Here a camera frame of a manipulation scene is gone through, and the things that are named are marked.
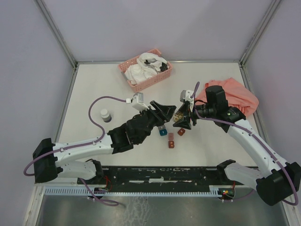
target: pink basket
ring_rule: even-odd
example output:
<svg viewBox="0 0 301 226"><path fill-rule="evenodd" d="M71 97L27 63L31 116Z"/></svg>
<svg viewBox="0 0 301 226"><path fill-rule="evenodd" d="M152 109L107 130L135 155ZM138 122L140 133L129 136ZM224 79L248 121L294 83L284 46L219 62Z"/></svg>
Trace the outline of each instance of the pink basket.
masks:
<svg viewBox="0 0 301 226"><path fill-rule="evenodd" d="M159 57L161 56L161 52L156 48L148 51L148 53L157 54ZM136 56L136 57L134 57L134 58L132 58L128 61L125 61L125 62L119 64L118 68L121 71L121 73L126 72L126 70L128 69L128 67L130 65L137 64L137 58L139 56ZM151 86L151 85L153 85L153 84L155 84L159 81L162 81L162 80L168 78L170 76L170 73L171 73L171 70L172 70L173 66L170 64L170 62L167 62L167 64L168 64L169 69L167 69L166 71L164 71L160 74L157 74L157 75L151 77L150 79L147 79L147 80L145 80L145 81L143 81L143 82L141 82L137 85L132 85L131 82L129 80L127 80L129 86L136 93L136 92L139 92L139 91L141 91L141 90L143 90L143 89L145 89L145 88L147 88L147 87L149 87L149 86Z"/></svg>

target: gray wall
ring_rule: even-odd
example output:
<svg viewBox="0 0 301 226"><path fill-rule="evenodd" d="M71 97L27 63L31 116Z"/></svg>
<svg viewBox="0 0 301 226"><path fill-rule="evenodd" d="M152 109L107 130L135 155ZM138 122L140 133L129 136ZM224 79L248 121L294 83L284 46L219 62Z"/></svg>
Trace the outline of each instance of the gray wall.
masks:
<svg viewBox="0 0 301 226"><path fill-rule="evenodd" d="M45 0L79 61L240 59L271 0Z"/></svg>
<svg viewBox="0 0 301 226"><path fill-rule="evenodd" d="M18 226L34 183L23 169L55 133L72 68L32 0L0 1L0 21L0 224Z"/></svg>
<svg viewBox="0 0 301 226"><path fill-rule="evenodd" d="M296 161L299 164L301 164L300 21L301 1L283 1L247 65L272 146L288 161Z"/></svg>

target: tabletop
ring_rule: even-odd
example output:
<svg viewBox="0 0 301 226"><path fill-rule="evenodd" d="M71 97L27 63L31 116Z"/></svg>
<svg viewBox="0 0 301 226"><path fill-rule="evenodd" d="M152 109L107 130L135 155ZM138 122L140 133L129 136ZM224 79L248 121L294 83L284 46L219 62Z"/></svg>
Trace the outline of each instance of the tabletop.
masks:
<svg viewBox="0 0 301 226"><path fill-rule="evenodd" d="M142 92L144 102L155 100L162 105L182 105L180 93L184 89L193 90L199 81L197 92L210 80L225 80L230 77L243 84L238 63L172 63L171 76ZM93 138L101 134L101 130L88 118L88 109L92 102L101 96L113 96L121 99L132 98L130 89L117 64L80 65L72 89L59 142L74 142ZM112 115L109 123L103 122L100 111L106 108ZM112 99L98 101L91 112L92 118L108 132L131 119L138 111ZM256 129L254 117L247 118ZM154 128L149 137L134 149L113 155L93 157L102 165L115 166L216 166L233 159L241 165L256 166L244 149L220 127L211 121L198 120L192 130L186 130L183 136L173 128L173 122L166 123L168 132L174 133L173 149L168 148L168 136L160 136Z"/></svg>

